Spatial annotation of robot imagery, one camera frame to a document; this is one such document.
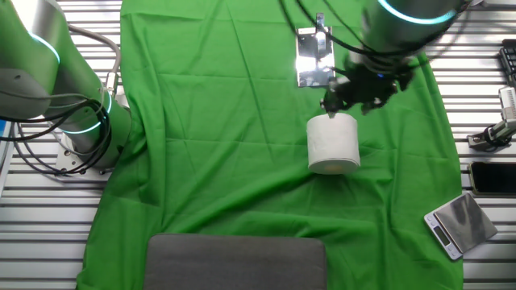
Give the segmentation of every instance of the gray pad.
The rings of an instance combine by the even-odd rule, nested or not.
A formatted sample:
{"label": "gray pad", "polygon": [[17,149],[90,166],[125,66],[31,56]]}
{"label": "gray pad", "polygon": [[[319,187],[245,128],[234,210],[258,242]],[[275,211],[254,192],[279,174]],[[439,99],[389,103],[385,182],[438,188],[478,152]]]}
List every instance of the gray pad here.
{"label": "gray pad", "polygon": [[158,234],[144,290],[325,290],[326,253],[312,238]]}

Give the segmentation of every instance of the smartphone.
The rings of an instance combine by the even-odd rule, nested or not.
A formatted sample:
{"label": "smartphone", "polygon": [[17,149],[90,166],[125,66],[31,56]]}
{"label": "smartphone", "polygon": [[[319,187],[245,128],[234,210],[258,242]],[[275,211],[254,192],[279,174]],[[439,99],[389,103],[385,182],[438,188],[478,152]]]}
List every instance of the smartphone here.
{"label": "smartphone", "polygon": [[516,164],[473,162],[469,169],[475,194],[516,194]]}

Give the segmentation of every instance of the green cloth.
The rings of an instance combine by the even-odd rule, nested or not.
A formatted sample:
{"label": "green cloth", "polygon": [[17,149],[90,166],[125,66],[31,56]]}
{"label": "green cloth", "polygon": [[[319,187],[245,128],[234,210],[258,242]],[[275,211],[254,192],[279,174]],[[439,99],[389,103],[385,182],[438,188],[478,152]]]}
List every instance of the green cloth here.
{"label": "green cloth", "polygon": [[[321,0],[305,2],[356,44]],[[362,3],[331,3],[358,30]],[[292,0],[288,9],[309,26]],[[362,166],[319,176],[307,168],[306,122],[323,113],[324,90],[297,88],[294,43],[277,0],[123,1],[131,136],[98,207],[80,289],[141,289],[148,240],[163,232],[318,238],[330,290],[462,288],[462,263],[423,221],[461,194],[431,69],[385,108],[351,110]]]}

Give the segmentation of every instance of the metal table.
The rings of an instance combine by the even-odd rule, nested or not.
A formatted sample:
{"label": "metal table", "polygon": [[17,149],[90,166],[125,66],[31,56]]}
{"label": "metal table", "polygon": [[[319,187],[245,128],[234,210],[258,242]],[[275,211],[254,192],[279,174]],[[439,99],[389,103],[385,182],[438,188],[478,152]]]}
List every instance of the metal table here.
{"label": "metal table", "polygon": [[[516,0],[494,0],[516,4]],[[61,1],[68,21],[120,42],[122,1]],[[499,122],[497,91],[504,85],[495,55],[505,38],[516,39],[516,10],[476,10],[465,33],[432,63],[460,154],[462,184],[469,190],[467,164],[474,160],[516,162],[516,146],[495,155],[470,151],[466,135]],[[441,40],[453,39],[461,22]],[[114,61],[105,45],[73,35],[79,51],[103,79]],[[429,48],[429,54],[442,49]],[[42,126],[26,126],[27,133]],[[31,142],[35,153],[56,162],[51,135]],[[62,184],[36,174],[14,154],[0,198],[0,288],[74,289],[102,183]],[[464,289],[516,289],[516,199],[478,197],[499,230],[464,257]]]}

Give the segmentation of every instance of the silver kitchen scale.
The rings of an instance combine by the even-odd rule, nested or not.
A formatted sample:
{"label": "silver kitchen scale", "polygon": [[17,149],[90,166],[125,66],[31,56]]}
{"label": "silver kitchen scale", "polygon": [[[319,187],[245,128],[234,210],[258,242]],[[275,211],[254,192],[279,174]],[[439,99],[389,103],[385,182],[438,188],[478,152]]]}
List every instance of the silver kitchen scale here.
{"label": "silver kitchen scale", "polygon": [[425,222],[453,260],[497,233],[470,193],[427,214]]}

